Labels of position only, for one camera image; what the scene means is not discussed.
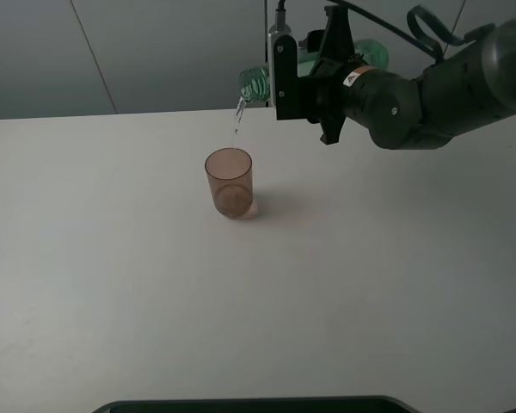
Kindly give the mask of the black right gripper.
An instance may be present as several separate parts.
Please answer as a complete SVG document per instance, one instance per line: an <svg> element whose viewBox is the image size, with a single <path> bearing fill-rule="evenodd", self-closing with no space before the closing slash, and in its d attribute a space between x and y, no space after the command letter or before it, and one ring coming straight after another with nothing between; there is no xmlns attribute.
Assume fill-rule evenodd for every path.
<svg viewBox="0 0 516 413"><path fill-rule="evenodd" d="M310 75L299 78L304 117L337 144L346 120L364 127L386 150L426 147L421 83L370 65L350 65L355 48L347 9L326 6L327 24Z"/></svg>

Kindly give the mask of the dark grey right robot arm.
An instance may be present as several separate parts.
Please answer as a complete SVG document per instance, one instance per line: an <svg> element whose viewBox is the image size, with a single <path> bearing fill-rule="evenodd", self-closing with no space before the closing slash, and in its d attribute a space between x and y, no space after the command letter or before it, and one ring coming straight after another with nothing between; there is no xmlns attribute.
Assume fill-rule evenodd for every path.
<svg viewBox="0 0 516 413"><path fill-rule="evenodd" d="M319 125L324 144L337 143L345 121L353 120L380 148L438 149L516 114L516 19L457 37L431 11L413 7L402 37L433 64L406 79L356 53L351 10L346 1L326 8L317 62L309 75L292 78L292 115Z"/></svg>

